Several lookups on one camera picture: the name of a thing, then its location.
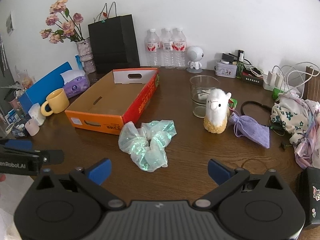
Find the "alpaca plush toy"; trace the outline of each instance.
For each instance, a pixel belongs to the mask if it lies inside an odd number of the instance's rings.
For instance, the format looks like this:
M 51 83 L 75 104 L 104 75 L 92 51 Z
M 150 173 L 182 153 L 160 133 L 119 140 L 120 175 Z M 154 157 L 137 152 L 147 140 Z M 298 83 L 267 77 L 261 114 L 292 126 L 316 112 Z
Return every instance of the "alpaca plush toy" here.
M 227 120 L 229 117 L 229 99 L 231 93 L 225 94 L 221 89 L 213 89 L 208 95 L 204 128 L 211 133 L 222 133 L 227 126 Z

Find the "tissue box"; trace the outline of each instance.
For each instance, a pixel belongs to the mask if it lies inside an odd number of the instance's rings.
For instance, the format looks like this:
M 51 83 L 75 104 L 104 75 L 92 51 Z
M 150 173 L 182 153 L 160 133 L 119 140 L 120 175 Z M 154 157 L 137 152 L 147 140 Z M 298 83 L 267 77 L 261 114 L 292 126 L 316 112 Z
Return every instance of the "tissue box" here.
M 138 121 L 158 84 L 157 68 L 113 70 L 65 113 L 74 127 L 119 135 L 125 123 Z
M 74 97 L 76 95 L 81 94 L 86 91 L 90 87 L 90 81 L 87 76 L 76 77 L 67 84 L 65 84 L 62 88 L 64 89 L 67 98 Z

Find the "cardboard box handle hole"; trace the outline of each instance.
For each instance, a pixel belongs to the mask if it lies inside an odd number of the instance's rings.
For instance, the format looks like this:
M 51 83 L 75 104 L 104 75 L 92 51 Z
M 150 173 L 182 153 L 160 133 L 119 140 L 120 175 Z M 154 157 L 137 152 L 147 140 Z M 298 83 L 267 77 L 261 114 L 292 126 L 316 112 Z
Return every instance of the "cardboard box handle hole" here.
M 98 122 L 87 122 L 86 120 L 84 120 L 84 123 L 87 125 L 92 125 L 92 126 L 97 126 L 97 127 L 101 126 L 101 124 L 99 124 Z
M 94 102 L 93 102 L 93 105 L 95 105 L 96 103 L 98 103 L 101 98 L 102 98 L 102 97 L 99 97 L 96 101 L 94 101 Z
M 128 74 L 128 78 L 130 79 L 140 79 L 142 78 L 142 75 L 137 73 L 137 74 Z

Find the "small figurine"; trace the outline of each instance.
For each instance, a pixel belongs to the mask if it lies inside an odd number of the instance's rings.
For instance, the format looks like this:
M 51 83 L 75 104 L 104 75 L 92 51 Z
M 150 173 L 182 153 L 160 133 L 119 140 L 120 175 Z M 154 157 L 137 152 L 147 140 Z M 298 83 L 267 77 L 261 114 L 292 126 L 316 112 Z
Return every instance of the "small figurine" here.
M 188 61 L 189 67 L 187 71 L 190 73 L 201 73 L 202 64 L 199 61 L 203 58 L 203 50 L 198 46 L 191 46 L 187 50 L 187 56 L 190 59 Z
M 229 99 L 231 93 L 225 93 L 221 89 L 213 89 L 208 95 L 204 128 L 211 133 L 222 133 L 227 126 L 227 120 L 229 118 Z

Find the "plastic bag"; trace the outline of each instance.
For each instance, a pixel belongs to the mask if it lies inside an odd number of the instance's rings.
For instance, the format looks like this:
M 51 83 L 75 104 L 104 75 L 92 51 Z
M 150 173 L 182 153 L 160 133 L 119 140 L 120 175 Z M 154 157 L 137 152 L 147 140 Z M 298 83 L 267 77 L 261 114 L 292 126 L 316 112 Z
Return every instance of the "plastic bag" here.
M 129 122 L 123 126 L 118 143 L 120 150 L 130 154 L 140 169 L 153 172 L 160 167 L 168 166 L 164 148 L 176 134 L 172 120 L 142 123 L 139 129 L 133 122 Z

